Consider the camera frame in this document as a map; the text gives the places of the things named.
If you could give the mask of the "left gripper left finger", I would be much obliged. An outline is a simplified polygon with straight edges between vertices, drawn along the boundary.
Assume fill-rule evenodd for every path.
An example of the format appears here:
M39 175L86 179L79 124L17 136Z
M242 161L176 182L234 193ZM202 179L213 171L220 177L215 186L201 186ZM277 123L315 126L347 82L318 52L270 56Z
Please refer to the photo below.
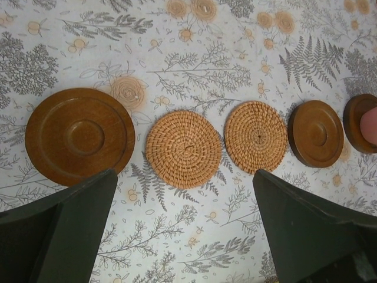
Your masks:
M1 213L1 282L89 282L117 187L107 169Z

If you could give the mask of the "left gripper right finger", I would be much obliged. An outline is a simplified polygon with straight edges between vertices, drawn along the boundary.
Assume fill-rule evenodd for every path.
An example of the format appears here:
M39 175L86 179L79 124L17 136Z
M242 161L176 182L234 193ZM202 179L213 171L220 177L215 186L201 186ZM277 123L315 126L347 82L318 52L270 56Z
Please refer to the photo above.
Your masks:
M376 217L265 170L253 187L280 282L376 282Z

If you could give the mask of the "dark wooden coaster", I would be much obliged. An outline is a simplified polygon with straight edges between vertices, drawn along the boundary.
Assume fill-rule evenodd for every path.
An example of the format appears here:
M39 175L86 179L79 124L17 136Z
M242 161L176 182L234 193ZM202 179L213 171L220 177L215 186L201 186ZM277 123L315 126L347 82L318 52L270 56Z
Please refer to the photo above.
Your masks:
M25 148L37 171L64 186L105 169L120 173L134 146L135 129L127 110L92 88L49 96L32 112L25 132Z

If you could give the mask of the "brown wooden coaster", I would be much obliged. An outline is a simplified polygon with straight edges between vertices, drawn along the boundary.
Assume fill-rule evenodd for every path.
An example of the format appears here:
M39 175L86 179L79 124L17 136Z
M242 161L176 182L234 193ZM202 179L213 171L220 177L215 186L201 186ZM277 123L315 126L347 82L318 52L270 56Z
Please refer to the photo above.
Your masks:
M288 122L288 138L297 159L314 168L333 165L344 144L340 118L330 105L319 100L294 109Z
M376 97L361 94L352 97L343 112L343 127L350 144L364 154L376 154L376 145L368 142L362 135L360 122L362 116L376 107Z

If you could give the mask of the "woven rattan coaster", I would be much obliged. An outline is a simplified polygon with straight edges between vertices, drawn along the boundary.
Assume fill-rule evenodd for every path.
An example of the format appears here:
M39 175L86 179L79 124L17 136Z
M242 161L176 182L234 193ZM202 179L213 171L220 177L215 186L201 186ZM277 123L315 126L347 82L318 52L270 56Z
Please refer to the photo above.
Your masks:
M160 117L147 135L145 155L156 175L178 189L201 186L217 172L221 141L212 124L188 110Z
M287 152L287 126L273 107L247 101L228 116L224 142L231 160L243 171L252 175L259 169L272 172Z

